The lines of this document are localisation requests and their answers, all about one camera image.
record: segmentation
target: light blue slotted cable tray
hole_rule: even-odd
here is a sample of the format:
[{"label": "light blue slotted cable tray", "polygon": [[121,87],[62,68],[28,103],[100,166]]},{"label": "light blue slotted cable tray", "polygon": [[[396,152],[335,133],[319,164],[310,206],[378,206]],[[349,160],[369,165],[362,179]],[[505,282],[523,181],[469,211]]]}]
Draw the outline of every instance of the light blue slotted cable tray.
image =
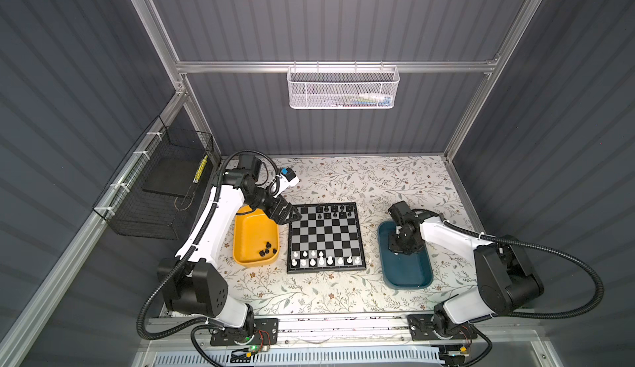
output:
[{"label": "light blue slotted cable tray", "polygon": [[[382,347],[328,347],[271,349],[257,354],[249,362],[229,363],[231,350],[206,351],[212,360],[223,366],[308,366],[370,363],[431,363],[445,364],[439,359],[439,349],[423,345],[392,345]],[[154,367],[207,367],[196,351],[157,352]]]}]

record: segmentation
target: chessboard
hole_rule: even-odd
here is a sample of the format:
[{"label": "chessboard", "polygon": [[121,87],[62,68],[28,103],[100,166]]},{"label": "chessboard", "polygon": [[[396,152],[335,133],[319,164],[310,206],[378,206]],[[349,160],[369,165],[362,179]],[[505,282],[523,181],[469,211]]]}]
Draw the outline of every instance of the chessboard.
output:
[{"label": "chessboard", "polygon": [[287,273],[366,269],[356,203],[296,207],[302,219],[289,224]]}]

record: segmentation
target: black wire basket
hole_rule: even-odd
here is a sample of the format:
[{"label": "black wire basket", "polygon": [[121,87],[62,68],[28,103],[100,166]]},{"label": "black wire basket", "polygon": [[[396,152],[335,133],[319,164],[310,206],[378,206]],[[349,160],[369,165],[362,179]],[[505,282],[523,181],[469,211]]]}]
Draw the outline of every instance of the black wire basket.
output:
[{"label": "black wire basket", "polygon": [[93,210],[122,236],[185,239],[215,169],[214,157],[211,134],[164,126],[144,151],[133,152],[133,166],[121,181],[114,183],[119,170],[113,174],[98,201],[107,192],[114,195]]}]

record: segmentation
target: chessboard frame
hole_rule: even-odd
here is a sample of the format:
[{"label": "chessboard frame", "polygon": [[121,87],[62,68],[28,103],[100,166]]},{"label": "chessboard frame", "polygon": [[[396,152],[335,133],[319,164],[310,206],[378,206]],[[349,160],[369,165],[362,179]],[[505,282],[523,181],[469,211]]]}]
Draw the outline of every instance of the chessboard frame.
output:
[{"label": "chessboard frame", "polygon": [[364,242],[362,239],[362,235],[361,235],[361,228],[360,228],[360,216],[358,214],[358,209],[357,209],[357,203],[355,202],[336,202],[336,203],[310,203],[310,204],[294,204],[295,207],[298,208],[298,211],[300,211],[300,209],[302,207],[317,207],[317,206],[341,206],[342,204],[352,204],[353,205],[353,213],[355,214],[355,224],[357,227],[357,233],[359,236],[359,244],[360,244],[360,256],[361,256],[361,265],[343,265],[343,266],[328,266],[325,265],[323,267],[318,267],[317,265],[315,267],[309,267],[307,266],[306,268],[297,268],[297,269],[291,269],[291,255],[292,255],[292,251],[291,251],[291,228],[293,223],[289,223],[289,235],[288,235],[288,241],[287,241],[287,256],[286,256],[286,272],[288,274],[301,274],[301,273],[313,273],[313,272],[321,272],[323,270],[329,270],[329,271],[335,271],[335,272],[339,272],[339,271],[349,271],[349,270],[366,270],[366,256],[364,255]]}]

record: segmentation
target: blue tray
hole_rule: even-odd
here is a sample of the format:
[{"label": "blue tray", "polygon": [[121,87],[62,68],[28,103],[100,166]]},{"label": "blue tray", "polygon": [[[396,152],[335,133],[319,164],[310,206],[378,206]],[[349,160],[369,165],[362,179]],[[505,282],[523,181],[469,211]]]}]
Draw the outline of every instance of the blue tray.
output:
[{"label": "blue tray", "polygon": [[388,250],[388,237],[396,230],[397,226],[393,221],[383,222],[377,228],[379,256],[386,285],[395,290],[426,288],[433,282],[433,269],[427,248],[417,254],[395,255]]}]

